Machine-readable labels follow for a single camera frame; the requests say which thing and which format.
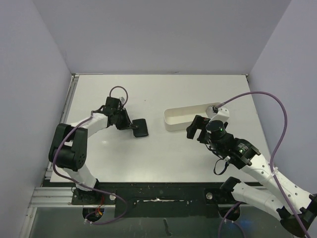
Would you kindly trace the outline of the black card holder wallet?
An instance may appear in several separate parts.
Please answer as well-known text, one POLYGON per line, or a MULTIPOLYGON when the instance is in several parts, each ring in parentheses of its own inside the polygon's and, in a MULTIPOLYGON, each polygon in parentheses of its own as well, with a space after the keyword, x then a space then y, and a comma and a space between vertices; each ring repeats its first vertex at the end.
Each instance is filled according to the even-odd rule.
POLYGON ((132 120, 132 130, 133 135, 136 138, 142 138, 147 137, 149 135, 148 133, 148 127, 145 119, 135 119, 132 120))

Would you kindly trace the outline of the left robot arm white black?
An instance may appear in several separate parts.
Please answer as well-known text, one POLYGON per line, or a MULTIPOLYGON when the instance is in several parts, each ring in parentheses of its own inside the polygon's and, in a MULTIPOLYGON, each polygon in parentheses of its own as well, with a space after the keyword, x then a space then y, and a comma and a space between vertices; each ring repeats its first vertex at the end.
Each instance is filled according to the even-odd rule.
POLYGON ((76 184, 83 192, 83 198, 94 204, 100 200, 98 183, 86 166, 88 139, 95 133, 115 126, 117 130, 132 130, 138 137, 141 128, 139 120, 130 120, 125 102, 120 98, 108 96, 104 105, 91 111, 88 118, 77 123, 60 123, 55 129, 49 151, 49 161, 59 177, 76 184))

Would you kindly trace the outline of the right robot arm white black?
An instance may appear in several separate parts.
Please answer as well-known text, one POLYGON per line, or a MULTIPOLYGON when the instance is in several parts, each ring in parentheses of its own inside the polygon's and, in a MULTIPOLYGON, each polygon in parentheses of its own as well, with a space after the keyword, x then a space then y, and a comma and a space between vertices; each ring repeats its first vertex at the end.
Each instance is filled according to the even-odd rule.
POLYGON ((317 217, 317 196, 290 181, 278 168, 271 169, 264 155, 245 139, 226 132, 227 124, 196 115, 187 127, 187 138, 193 139, 196 131, 201 133, 198 141, 237 169, 256 179, 266 191, 255 189, 237 178, 229 177, 220 187, 223 201, 234 200, 247 203, 276 218, 284 229, 297 237, 304 237, 317 217))

